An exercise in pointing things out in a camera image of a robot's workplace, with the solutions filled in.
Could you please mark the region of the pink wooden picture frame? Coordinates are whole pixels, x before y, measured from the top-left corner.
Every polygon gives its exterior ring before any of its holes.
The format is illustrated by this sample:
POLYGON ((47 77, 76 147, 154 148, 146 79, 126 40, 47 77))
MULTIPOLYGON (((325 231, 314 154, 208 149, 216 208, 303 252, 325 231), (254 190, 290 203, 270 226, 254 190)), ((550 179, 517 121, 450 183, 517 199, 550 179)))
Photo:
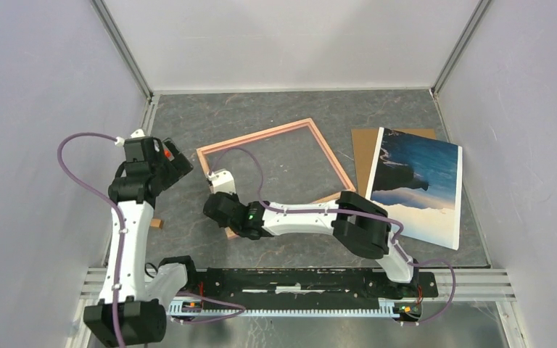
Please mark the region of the pink wooden picture frame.
POLYGON ((235 182, 243 203, 262 198, 287 203, 337 199, 355 185, 310 118, 214 140, 197 149, 204 174, 235 182))

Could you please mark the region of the blue sea photo print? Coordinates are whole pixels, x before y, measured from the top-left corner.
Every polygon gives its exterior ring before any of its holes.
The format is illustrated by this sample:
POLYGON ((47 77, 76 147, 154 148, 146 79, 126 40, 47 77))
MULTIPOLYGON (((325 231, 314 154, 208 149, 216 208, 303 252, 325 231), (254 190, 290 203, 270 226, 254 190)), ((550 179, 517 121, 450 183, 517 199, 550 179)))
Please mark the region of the blue sea photo print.
POLYGON ((402 236, 459 248, 463 149, 380 128, 364 197, 404 225, 402 236))

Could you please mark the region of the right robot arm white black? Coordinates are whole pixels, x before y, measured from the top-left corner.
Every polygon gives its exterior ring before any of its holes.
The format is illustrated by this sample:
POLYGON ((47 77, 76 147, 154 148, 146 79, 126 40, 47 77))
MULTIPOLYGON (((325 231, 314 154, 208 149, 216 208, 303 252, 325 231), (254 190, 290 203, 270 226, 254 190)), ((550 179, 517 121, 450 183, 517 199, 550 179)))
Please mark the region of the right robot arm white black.
POLYGON ((414 260, 392 232, 392 226, 402 229, 403 224, 355 192, 343 191, 334 201, 315 204, 243 204, 237 194, 217 192, 209 195, 203 213, 219 227, 250 240, 294 233, 333 236, 352 254, 377 261, 394 293, 408 296, 418 288, 414 260))

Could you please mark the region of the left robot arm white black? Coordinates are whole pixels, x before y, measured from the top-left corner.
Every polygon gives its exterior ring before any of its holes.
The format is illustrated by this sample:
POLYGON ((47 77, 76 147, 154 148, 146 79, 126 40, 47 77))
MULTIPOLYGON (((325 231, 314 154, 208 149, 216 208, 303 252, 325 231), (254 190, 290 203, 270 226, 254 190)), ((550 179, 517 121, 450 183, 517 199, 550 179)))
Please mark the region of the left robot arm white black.
POLYGON ((161 262, 155 278, 145 281, 156 199, 193 165, 171 138, 129 138, 123 149, 125 160, 107 189, 114 223, 107 272, 98 302, 83 312, 83 322, 106 347, 161 342, 172 298, 193 294, 199 285, 199 276, 178 257, 161 262))

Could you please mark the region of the small wooden block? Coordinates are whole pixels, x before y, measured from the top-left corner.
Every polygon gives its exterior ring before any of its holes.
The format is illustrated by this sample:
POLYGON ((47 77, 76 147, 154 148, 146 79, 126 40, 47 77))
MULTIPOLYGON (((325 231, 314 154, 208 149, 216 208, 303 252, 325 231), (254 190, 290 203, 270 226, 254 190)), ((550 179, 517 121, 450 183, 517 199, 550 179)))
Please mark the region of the small wooden block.
POLYGON ((159 229, 161 229, 161 228, 163 227, 163 224, 164 224, 164 221, 161 220, 161 219, 157 219, 157 218, 151 219, 151 222, 150 222, 150 226, 151 226, 152 228, 159 228, 159 229))

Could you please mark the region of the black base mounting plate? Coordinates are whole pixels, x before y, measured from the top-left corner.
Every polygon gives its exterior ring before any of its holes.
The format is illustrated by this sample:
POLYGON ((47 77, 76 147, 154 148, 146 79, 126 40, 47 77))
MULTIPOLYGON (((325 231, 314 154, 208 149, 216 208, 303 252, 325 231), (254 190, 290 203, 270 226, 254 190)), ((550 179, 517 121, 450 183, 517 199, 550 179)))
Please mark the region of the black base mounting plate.
POLYGON ((182 290, 211 298, 206 310, 230 302, 250 311, 371 310, 381 299, 439 295, 432 272, 395 283, 381 268, 208 268, 197 270, 182 290))

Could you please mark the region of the brown cardboard backing board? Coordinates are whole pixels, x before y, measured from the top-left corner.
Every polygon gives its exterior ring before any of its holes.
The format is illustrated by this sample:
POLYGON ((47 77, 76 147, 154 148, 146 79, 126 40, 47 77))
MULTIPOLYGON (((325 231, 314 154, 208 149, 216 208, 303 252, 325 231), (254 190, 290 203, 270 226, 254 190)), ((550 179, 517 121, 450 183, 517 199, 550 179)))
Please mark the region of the brown cardboard backing board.
MULTIPOLYGON (((398 128, 399 131, 423 138, 436 139, 436 134, 432 128, 398 128)), ((372 171, 373 159, 375 158, 375 144, 377 140, 378 128, 354 128, 351 130, 352 147, 354 153, 355 171, 358 185, 358 193, 366 195, 368 178, 372 171)), ((408 183, 408 187, 413 189, 423 189, 426 191, 427 184, 423 178, 416 177, 408 183)))

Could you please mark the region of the aluminium rail frame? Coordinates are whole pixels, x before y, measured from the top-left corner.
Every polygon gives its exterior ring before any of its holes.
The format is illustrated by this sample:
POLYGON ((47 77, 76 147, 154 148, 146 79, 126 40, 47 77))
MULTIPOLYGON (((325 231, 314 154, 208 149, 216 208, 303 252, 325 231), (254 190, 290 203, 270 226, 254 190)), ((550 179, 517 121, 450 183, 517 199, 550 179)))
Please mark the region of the aluminium rail frame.
MULTIPOLYGON (((114 16, 112 15, 107 2, 106 1, 90 1, 91 6, 93 7, 95 13, 98 15, 100 22, 103 24, 104 29, 107 31, 108 36, 110 37, 111 42, 115 46, 118 54, 120 55, 121 59, 125 63, 125 67, 127 68, 128 72, 131 74, 133 78, 133 82, 137 85, 138 89, 140 90, 143 98, 144 98, 144 111, 146 111, 150 105, 150 101, 153 97, 153 92, 149 87, 149 84, 144 77, 139 64, 135 60, 133 56, 133 52, 131 51, 129 45, 126 42, 124 35, 122 34, 121 30, 116 23, 114 16)), ((111 256, 116 256, 116 265, 113 267, 112 272, 108 272, 107 275, 111 276, 110 282, 108 283, 108 294, 109 296, 105 298, 104 304, 107 305, 107 300, 111 299, 112 303, 110 304, 111 307, 111 314, 112 314, 112 328, 115 333, 115 340, 117 343, 117 347, 126 347, 124 337, 122 335, 122 329, 120 328, 120 320, 117 317, 118 314, 118 301, 119 301, 119 291, 120 291, 120 266, 121 266, 121 259, 123 256, 123 243, 125 239, 125 235, 123 234, 122 228, 124 228, 124 217, 122 212, 108 199, 105 199, 106 202, 109 202, 113 208, 112 210, 117 215, 117 227, 120 229, 116 233, 116 251, 111 254, 111 256)))

